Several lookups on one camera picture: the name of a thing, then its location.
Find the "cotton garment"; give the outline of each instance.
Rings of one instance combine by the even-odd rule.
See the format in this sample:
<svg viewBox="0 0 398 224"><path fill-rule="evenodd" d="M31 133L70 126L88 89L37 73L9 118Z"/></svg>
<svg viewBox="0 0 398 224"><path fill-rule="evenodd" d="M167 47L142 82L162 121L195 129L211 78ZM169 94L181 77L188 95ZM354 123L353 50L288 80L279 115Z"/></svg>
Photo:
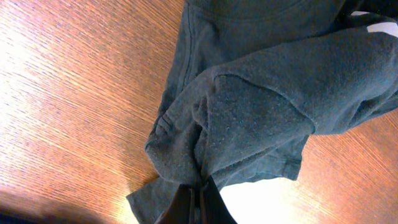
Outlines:
<svg viewBox="0 0 398 224"><path fill-rule="evenodd" d="M295 180L310 134L343 133L397 108L398 10L367 4L370 13L339 17L351 3L185 3L146 143L160 177L127 196L140 223L154 223L179 184L210 175L220 190Z"/></svg>

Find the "stitching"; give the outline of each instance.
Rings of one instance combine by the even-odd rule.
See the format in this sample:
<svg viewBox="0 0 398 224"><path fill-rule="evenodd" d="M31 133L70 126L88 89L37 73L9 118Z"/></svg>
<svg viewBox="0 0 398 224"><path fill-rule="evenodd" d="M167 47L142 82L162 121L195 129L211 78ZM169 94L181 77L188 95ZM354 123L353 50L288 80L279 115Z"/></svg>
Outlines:
<svg viewBox="0 0 398 224"><path fill-rule="evenodd" d="M170 119L170 117L167 115L167 113L163 114L162 116L162 120L168 125L168 128L171 129L172 127L172 120Z"/></svg>
<svg viewBox="0 0 398 224"><path fill-rule="evenodd" d="M285 96L284 94L279 93L277 90L275 90L275 89L273 89L273 88L270 88L270 87L266 87L266 86L262 86L262 85L258 85L258 84L252 83L252 82L250 82L250 80L247 80L247 79L245 79L245 78L243 78L243 77L241 77L241 76L239 76L239 75L237 75L237 74L231 74L231 73L221 73L221 74L217 74L217 75L215 75L215 77L214 77L214 79L213 79L213 83L216 82L216 79L217 79L217 78L222 77L222 76L224 76L224 77L228 77L228 76L236 77L236 78L239 78L239 79L241 79L241 80L243 80L243 81L245 81L245 82L248 82L250 85L256 86L256 87L258 87L258 88L262 88L262 89L264 89L264 90L270 90L270 91L273 91L274 93L277 93L278 95L280 95L281 97L283 97L284 99L286 99L286 100L295 108L295 110L297 110L297 112L299 112L302 116L308 118L308 119L312 122L313 130L312 130L312 133L311 133L311 134L315 133L315 131L316 131L316 122L315 122L312 118L310 118L308 115L306 115L303 111L301 111L301 110L298 108L298 106L294 105L294 104L289 100L289 97L288 97L288 96Z"/></svg>
<svg viewBox="0 0 398 224"><path fill-rule="evenodd" d="M268 154L264 155L264 157L271 157L271 158L274 158L274 159L276 159L276 163L281 163L281 162L283 162L283 163L284 163L284 165L283 165L283 169L284 169L284 170L285 170L286 167L291 166L292 164L301 164L301 163L302 163L302 160L291 159L291 158L288 158L288 157L275 157L275 156L270 156L270 155L268 155ZM212 175L216 175L219 171L222 171L222 170L218 170L218 171L212 173ZM257 174L270 174L270 175L274 175L274 176L278 176L278 177L285 177L285 176L287 177L287 176L288 176L288 175L286 175L286 174L284 173L284 171L281 172L280 175L276 175L275 172L271 172L271 171L269 171L269 170L261 170L261 171L258 171L258 169L256 169L255 175L257 175ZM243 176L241 173L235 173L234 175L239 175L239 176L241 176L241 177L246 178L246 177ZM228 179L227 177L224 177L224 178L220 179L220 181L224 181L224 180L229 181L229 179Z"/></svg>
<svg viewBox="0 0 398 224"><path fill-rule="evenodd" d="M181 91L185 87L185 80L187 79L187 73L188 73L188 70L190 68L190 62L191 62L191 56L192 56L192 31L191 31L191 16L190 16L190 8L189 7L187 7L187 17L188 17L188 31L189 31L189 37L190 37L190 41L189 41L189 57L188 57L187 68L185 70L185 73L183 74L184 79L182 81L182 89L181 89Z"/></svg>
<svg viewBox="0 0 398 224"><path fill-rule="evenodd" d="M242 160L240 160L240 161L238 161L238 162L234 162L234 163L232 163L232 164L230 164L230 165L228 165L228 166L226 166L226 167L223 167L223 168L219 169L219 170L216 171L216 172L213 172L213 173L210 174L210 175L217 175L219 172L223 172L224 170L229 169L230 167L233 167L233 166L235 166L236 164L244 163L244 161L250 160L251 158L256 157L256 156L258 156L258 155L264 153L266 150L267 150L267 149L262 150L262 151L260 151L260 152L257 152L257 153L255 153L255 154L253 154L253 155L251 155L251 156L248 156L248 157L246 157L246 158L244 158L244 159L242 159ZM271 153L272 151L275 151L275 150L276 150L276 148L271 149L267 154L264 154L263 157L266 156L266 155L268 155L268 154Z"/></svg>
<svg viewBox="0 0 398 224"><path fill-rule="evenodd" d="M288 7L286 7L285 9L282 9L278 12L275 12L274 14L271 14L269 16L264 16L264 17L258 17L258 18L250 18L250 19L235 19L235 18L230 18L227 16L222 16L219 15L215 12L211 12L211 11L207 11L199 6L196 6L192 3L189 3L189 5L191 5L191 7L195 10L198 10L200 12L202 12L202 14L207 18L207 19L216 19L217 21L220 22L235 22L235 23L246 23L246 22L262 22L262 21L269 21L271 19L275 19L276 17L279 17L281 15L287 14L288 12L290 12L292 9L301 9L305 3L309 3L310 1L308 0L299 0L291 5L289 5Z"/></svg>
<svg viewBox="0 0 398 224"><path fill-rule="evenodd" d="M157 126L156 126L156 128L160 128L160 129L162 129L165 133L166 133L166 135L169 135L169 128L168 127L163 127L163 124L162 123L158 123L157 124Z"/></svg>

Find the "gray fabric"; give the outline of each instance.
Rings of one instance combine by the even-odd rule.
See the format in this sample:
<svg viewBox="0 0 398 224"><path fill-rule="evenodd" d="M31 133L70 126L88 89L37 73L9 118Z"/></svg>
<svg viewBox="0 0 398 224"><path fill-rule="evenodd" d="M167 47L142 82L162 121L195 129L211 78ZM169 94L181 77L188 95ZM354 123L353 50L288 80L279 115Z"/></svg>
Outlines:
<svg viewBox="0 0 398 224"><path fill-rule="evenodd" d="M367 30L395 20L336 22L344 1L240 2L185 4L146 144L160 178L127 196L140 223L154 223L179 184L209 175L219 189L295 180L310 134L343 133L398 105L398 39Z"/></svg>

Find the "wood grain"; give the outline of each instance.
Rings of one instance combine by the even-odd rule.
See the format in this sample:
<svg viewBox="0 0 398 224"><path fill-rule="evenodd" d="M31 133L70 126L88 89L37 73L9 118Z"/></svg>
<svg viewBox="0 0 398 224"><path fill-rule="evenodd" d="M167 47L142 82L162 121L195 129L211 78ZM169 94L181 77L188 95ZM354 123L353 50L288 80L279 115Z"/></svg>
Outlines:
<svg viewBox="0 0 398 224"><path fill-rule="evenodd" d="M182 6L0 1L2 207L38 216L70 207L134 223L125 196L155 176L143 145ZM299 181L284 189L293 220L397 223L397 120L394 112L311 138Z"/></svg>

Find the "wooden table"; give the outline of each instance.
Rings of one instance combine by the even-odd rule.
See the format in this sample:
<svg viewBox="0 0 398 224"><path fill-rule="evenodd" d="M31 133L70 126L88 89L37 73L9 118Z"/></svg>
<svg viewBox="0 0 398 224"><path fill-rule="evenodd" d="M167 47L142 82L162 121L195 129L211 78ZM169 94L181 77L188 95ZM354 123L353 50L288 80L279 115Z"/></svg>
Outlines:
<svg viewBox="0 0 398 224"><path fill-rule="evenodd" d="M155 177L143 145L182 6L0 1L1 208L134 223L125 196ZM292 223L398 223L397 120L311 138L283 189Z"/></svg>

